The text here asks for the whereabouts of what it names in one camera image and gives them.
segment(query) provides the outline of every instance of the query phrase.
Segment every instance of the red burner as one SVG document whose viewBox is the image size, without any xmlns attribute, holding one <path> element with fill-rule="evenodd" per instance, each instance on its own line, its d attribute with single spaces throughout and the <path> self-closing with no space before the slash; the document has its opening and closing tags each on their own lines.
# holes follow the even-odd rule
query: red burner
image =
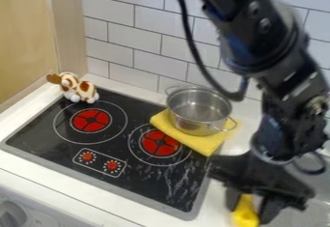
<svg viewBox="0 0 330 227">
<path fill-rule="evenodd" d="M 180 148 L 180 143 L 177 140 L 167 136 L 160 130 L 145 133 L 141 143 L 143 149 L 153 156 L 170 156 Z"/>
<path fill-rule="evenodd" d="M 101 131 L 107 128 L 110 122 L 110 115 L 98 109 L 80 111 L 72 118 L 73 127 L 86 133 Z"/>
</svg>

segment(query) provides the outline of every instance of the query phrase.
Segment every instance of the pot handle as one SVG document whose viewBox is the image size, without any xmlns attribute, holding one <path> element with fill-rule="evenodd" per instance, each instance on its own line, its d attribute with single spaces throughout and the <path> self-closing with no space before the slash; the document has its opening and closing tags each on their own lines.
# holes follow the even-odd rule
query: pot handle
<svg viewBox="0 0 330 227">
<path fill-rule="evenodd" d="M 220 131 L 225 131 L 225 132 L 227 132 L 227 131 L 230 131 L 230 130 L 233 130 L 233 129 L 237 128 L 237 125 L 238 125 L 237 121 L 236 121 L 236 120 L 234 120 L 232 117 L 228 117 L 228 118 L 229 118 L 229 119 L 231 119 L 231 120 L 232 120 L 232 122 L 234 122 L 234 126 L 233 126 L 232 128 L 221 129 L 221 128 L 218 128 L 218 127 L 216 127 L 216 126 L 214 126 L 214 125 L 210 125 L 210 127 L 211 127 L 211 128 L 214 128 L 214 129 L 217 129 L 217 130 L 220 130 Z"/>
<path fill-rule="evenodd" d="M 181 88 L 181 87 L 182 86 L 171 86 L 171 87 L 169 87 L 165 90 L 165 93 L 166 93 L 167 96 L 170 96 L 171 95 L 171 92 L 170 92 L 171 89 L 176 89 L 176 88 Z"/>
</svg>

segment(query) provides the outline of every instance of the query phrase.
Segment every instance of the stuffed animal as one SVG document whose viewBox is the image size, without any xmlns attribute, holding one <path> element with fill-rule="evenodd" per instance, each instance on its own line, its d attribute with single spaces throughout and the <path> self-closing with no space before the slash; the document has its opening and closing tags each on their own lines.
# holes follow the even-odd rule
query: stuffed animal
<svg viewBox="0 0 330 227">
<path fill-rule="evenodd" d="M 46 78 L 48 82 L 60 85 L 66 99 L 73 102 L 84 100 L 92 104 L 99 99 L 96 86 L 88 81 L 80 82 L 77 75 L 74 73 L 63 72 L 59 75 L 49 74 Z"/>
</svg>

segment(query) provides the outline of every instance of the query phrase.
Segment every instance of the wooden cabinet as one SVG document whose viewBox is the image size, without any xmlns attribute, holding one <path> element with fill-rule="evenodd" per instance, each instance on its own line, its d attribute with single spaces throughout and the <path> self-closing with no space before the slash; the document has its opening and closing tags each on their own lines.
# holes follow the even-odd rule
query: wooden cabinet
<svg viewBox="0 0 330 227">
<path fill-rule="evenodd" d="M 80 3 L 0 0 L 0 112 L 51 71 L 86 73 Z"/>
<path fill-rule="evenodd" d="M 0 104 L 57 70 L 45 0 L 0 0 Z"/>
</svg>

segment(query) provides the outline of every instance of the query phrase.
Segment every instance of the cable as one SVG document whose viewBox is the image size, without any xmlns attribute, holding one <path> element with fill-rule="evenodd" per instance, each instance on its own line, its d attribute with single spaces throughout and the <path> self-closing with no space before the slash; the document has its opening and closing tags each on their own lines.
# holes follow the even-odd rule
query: cable
<svg viewBox="0 0 330 227">
<path fill-rule="evenodd" d="M 235 100 L 235 101 L 243 101 L 248 85 L 249 85 L 249 78 L 242 77 L 242 80 L 239 85 L 239 89 L 237 92 L 228 92 L 225 88 L 223 88 L 220 84 L 218 84 L 217 81 L 211 76 L 211 74 L 206 69 L 206 66 L 204 65 L 201 55 L 193 41 L 193 36 L 189 27 L 189 21 L 188 21 L 188 11 L 185 4 L 185 0 L 178 0 L 179 6 L 181 8 L 181 17 L 182 17 L 182 24 L 185 36 L 187 38 L 188 46 L 190 48 L 190 51 L 196 61 L 196 64 L 198 68 L 200 69 L 203 77 L 207 80 L 207 82 L 214 87 L 215 90 L 217 90 L 220 94 L 222 94 L 224 97 Z"/>
<path fill-rule="evenodd" d="M 327 168 L 327 163 L 326 163 L 323 155 L 321 155 L 321 154 L 319 154 L 317 152 L 311 152 L 311 154 L 314 155 L 318 159 L 318 162 L 320 164 L 320 168 L 319 169 L 316 169 L 316 170 L 305 169 L 305 168 L 301 167 L 296 161 L 294 161 L 292 163 L 293 166 L 299 172 L 301 172 L 303 174 L 310 175 L 310 176 L 317 176 L 317 175 L 323 174 L 326 171 L 326 168 Z"/>
</svg>

